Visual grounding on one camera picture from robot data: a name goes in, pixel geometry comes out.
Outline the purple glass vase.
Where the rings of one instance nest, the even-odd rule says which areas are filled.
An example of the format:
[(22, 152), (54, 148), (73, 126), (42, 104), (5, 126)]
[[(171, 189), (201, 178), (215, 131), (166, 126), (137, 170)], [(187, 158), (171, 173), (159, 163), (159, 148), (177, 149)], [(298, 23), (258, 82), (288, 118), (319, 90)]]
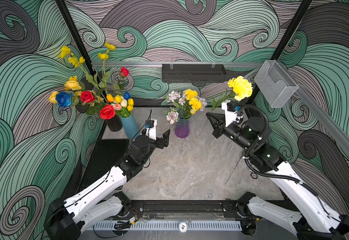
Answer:
[(188, 137), (190, 134), (190, 126), (188, 119), (179, 119), (174, 129), (174, 133), (180, 139)]

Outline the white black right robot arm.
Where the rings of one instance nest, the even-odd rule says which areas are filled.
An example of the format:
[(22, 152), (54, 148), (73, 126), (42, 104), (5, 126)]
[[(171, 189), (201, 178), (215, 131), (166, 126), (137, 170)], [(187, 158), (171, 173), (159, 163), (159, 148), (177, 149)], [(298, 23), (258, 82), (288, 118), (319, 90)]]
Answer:
[(292, 211), (255, 194), (242, 197), (242, 214), (266, 219), (300, 240), (342, 240), (349, 232), (349, 216), (341, 215), (307, 185), (282, 154), (267, 144), (271, 133), (267, 115), (258, 107), (228, 104), (224, 114), (208, 112), (213, 136), (228, 137), (243, 149), (242, 159), (253, 174), (271, 179), (297, 208)]

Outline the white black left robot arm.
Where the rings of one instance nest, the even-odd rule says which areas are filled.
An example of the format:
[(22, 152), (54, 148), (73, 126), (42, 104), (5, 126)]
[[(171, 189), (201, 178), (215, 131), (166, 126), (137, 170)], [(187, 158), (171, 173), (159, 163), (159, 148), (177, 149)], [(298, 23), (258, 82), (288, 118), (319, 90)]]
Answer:
[(131, 201), (123, 192), (106, 201), (104, 198), (135, 177), (156, 148), (167, 147), (169, 136), (170, 130), (161, 138), (136, 137), (124, 155), (97, 181), (64, 201), (53, 201), (44, 223), (47, 236), (51, 240), (77, 240), (88, 228), (106, 218), (127, 215)]

